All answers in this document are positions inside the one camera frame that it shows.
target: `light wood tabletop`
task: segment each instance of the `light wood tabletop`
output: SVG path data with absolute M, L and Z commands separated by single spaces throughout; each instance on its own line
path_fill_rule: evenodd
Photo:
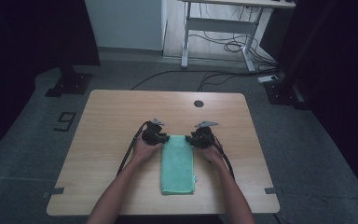
M 203 107 L 194 106 L 202 101 Z M 165 123 L 162 131 L 190 135 L 195 125 L 216 121 L 218 137 L 236 181 L 254 213 L 277 213 L 273 188 L 245 98 L 239 93 L 172 91 L 93 91 L 87 102 L 56 188 L 48 214 L 88 215 L 115 178 L 131 139 L 147 120 Z M 219 182 L 212 165 L 194 150 L 197 176 L 193 195 L 162 195 L 161 153 L 146 161 L 134 176 L 121 215 L 224 214 Z
M 190 3 L 208 3 L 208 4 L 220 4 L 220 5 L 235 5 L 235 6 L 247 6 L 247 7 L 283 7 L 294 8 L 296 4 L 292 1 L 290 3 L 285 0 L 272 1 L 272 0 L 179 0 L 182 2 Z

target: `desk leg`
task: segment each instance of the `desk leg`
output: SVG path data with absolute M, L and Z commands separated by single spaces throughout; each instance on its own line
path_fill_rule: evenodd
M 188 23 L 190 22 L 190 9 L 191 3 L 188 3 L 187 6 L 187 15 L 186 15 L 186 26 L 185 26 L 185 42 L 183 43 L 182 49 L 182 68 L 187 68 L 187 60 L 188 60 Z
M 255 32 L 257 31 L 257 27 L 258 27 L 258 23 L 260 22 L 260 18 L 261 18 L 261 14 L 263 13 L 263 7 L 260 8 L 260 10 L 258 10 L 258 13 L 257 13 L 257 17 L 254 21 L 254 24 L 253 24 L 253 27 L 252 27 L 252 31 L 250 33 L 250 37 L 248 38 L 248 41 L 246 42 L 246 45 L 245 45 L 245 48 L 242 49 L 242 54 L 243 54 L 243 57 L 245 58 L 245 61 L 246 61 L 246 65 L 248 66 L 248 70 L 249 72 L 254 72 L 255 71 L 255 67 L 253 65 L 253 62 L 252 62 L 252 55 L 250 53 L 250 48 L 252 46 L 252 42 L 255 38 Z

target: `folded cloth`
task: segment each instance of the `folded cloth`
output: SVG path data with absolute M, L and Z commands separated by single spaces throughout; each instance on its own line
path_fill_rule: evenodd
M 171 135 L 162 147 L 162 194 L 192 194 L 195 176 L 193 172 L 193 148 L 184 135 Z

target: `person's left hand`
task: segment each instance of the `person's left hand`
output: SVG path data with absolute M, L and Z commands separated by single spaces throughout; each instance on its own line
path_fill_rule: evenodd
M 162 148 L 162 144 L 158 143 L 155 146 L 150 146 L 142 139 L 142 133 L 136 138 L 133 146 L 132 160 L 137 162 L 147 161 L 156 151 Z

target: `forearm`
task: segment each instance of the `forearm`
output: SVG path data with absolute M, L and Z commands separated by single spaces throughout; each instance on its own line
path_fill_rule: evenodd
M 231 224 L 255 223 L 252 211 L 234 178 L 223 161 L 213 162 L 223 193 L 223 200 Z
M 129 161 L 95 204 L 87 223 L 114 223 L 138 165 L 138 161 Z

